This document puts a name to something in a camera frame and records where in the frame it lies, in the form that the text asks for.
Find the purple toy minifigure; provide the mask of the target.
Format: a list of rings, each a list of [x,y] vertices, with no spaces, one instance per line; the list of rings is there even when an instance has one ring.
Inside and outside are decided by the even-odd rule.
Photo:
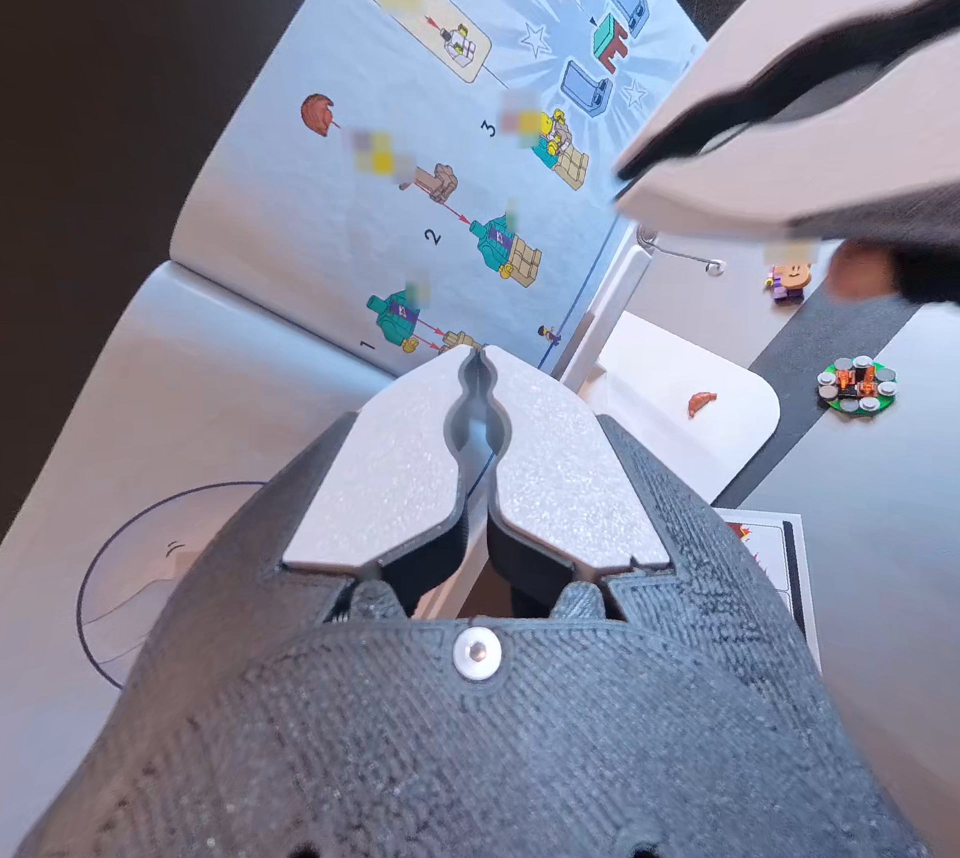
[[[812,264],[775,264],[765,280],[764,289],[777,306],[801,304],[810,286]]]

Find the sticker sheet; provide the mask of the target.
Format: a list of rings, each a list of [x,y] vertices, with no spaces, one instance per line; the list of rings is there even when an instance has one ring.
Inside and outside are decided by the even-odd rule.
[[[715,507],[774,587],[822,670],[802,517],[793,513]]]

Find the person's right hand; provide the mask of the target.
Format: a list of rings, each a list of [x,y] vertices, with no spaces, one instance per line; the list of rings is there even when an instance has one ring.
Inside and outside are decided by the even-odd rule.
[[[840,301],[858,302],[897,295],[895,254],[879,244],[845,240],[832,254],[823,287]]]

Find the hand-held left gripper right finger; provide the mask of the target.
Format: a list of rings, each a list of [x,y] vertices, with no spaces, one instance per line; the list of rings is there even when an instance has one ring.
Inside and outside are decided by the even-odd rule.
[[[666,547],[590,406],[499,347],[487,346],[482,361],[495,521],[582,580],[667,566]]]

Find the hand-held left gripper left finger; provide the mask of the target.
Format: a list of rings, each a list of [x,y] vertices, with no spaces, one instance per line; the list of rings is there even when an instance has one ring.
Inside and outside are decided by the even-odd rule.
[[[479,363],[475,348],[459,346],[360,408],[282,554],[285,566],[366,577],[460,520]]]

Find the building instruction booklet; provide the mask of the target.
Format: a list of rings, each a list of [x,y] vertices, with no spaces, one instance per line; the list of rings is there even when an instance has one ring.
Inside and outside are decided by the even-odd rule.
[[[110,705],[219,528],[404,373],[548,372],[703,48],[677,0],[305,0],[3,541],[2,708]]]

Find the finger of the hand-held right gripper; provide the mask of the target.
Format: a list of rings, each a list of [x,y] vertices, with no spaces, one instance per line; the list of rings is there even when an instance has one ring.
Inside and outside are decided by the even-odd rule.
[[[618,179],[818,115],[945,36],[958,37],[958,0],[746,0],[624,150]]]
[[[655,165],[615,208],[690,237],[958,245],[958,37],[912,51],[818,115]]]

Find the toy campfire on green plate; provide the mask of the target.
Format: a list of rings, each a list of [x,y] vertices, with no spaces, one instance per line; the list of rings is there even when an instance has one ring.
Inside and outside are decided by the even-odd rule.
[[[899,373],[868,355],[834,360],[816,383],[821,406],[851,418],[878,415],[899,395]]]

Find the white book stand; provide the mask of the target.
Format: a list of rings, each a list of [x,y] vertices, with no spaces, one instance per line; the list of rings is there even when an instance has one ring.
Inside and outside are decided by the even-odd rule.
[[[569,342],[551,375],[712,504],[771,439],[781,405],[762,376],[627,311],[659,250],[630,230],[576,328],[560,327]],[[700,392],[718,398],[689,419]]]

